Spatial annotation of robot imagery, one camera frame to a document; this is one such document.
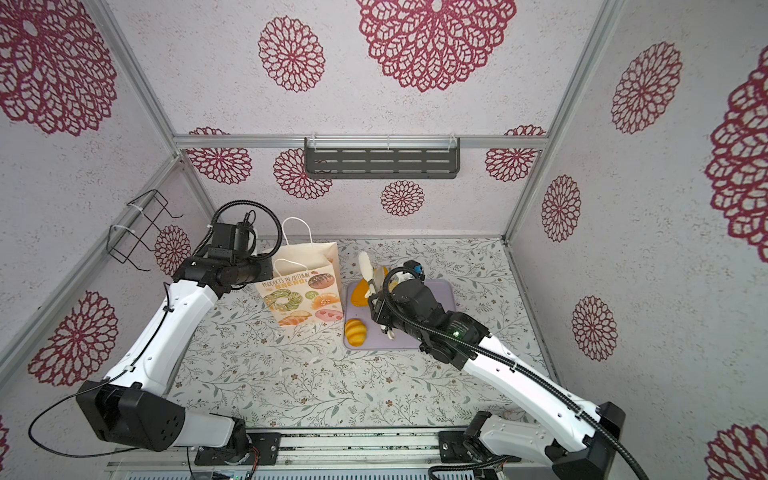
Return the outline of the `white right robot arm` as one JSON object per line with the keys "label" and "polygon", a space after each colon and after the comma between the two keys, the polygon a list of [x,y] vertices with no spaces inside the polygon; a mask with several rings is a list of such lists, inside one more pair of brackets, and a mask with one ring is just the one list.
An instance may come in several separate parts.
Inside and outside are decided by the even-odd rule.
{"label": "white right robot arm", "polygon": [[494,387],[533,417],[525,423],[477,413],[462,438],[475,460],[531,461],[559,479],[608,478],[619,453],[621,409],[581,399],[541,376],[480,322],[445,309],[419,278],[368,287],[372,317],[385,333],[406,333],[423,353]]}

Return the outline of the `metal tongs with white tips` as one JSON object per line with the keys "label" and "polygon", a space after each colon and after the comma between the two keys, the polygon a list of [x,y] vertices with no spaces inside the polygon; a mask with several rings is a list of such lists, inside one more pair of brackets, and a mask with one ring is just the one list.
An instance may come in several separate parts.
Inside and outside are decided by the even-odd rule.
{"label": "metal tongs with white tips", "polygon": [[373,266],[367,252],[362,251],[359,253],[358,263],[362,277],[368,282],[369,285],[368,307],[371,313],[371,318],[376,324],[379,325],[381,332],[389,340],[394,341],[394,329],[388,323],[388,309],[384,301],[384,293],[386,292],[386,288],[382,286],[382,290],[380,292],[375,290],[373,285],[373,274],[375,267]]}

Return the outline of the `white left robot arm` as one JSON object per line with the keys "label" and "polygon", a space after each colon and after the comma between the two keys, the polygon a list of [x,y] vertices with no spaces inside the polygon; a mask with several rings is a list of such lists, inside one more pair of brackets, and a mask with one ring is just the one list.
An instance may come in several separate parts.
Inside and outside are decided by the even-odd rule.
{"label": "white left robot arm", "polygon": [[79,389],[76,402],[100,440],[155,452],[201,447],[225,464],[250,455],[243,421],[196,413],[166,397],[195,330],[217,301],[272,277],[269,258],[254,253],[250,221],[216,223],[211,234],[202,253],[176,270],[161,307],[126,355],[102,381]]}

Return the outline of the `printed paper bread bag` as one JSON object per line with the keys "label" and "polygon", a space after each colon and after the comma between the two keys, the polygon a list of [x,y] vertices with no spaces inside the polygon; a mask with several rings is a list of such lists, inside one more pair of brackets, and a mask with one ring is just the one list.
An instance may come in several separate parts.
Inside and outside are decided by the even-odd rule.
{"label": "printed paper bread bag", "polygon": [[285,218],[281,226],[291,221],[302,224],[306,235],[298,242],[283,234],[277,253],[269,259],[273,277],[257,283],[256,291],[281,327],[343,321],[343,282],[337,244],[316,242],[309,224],[298,217]]}

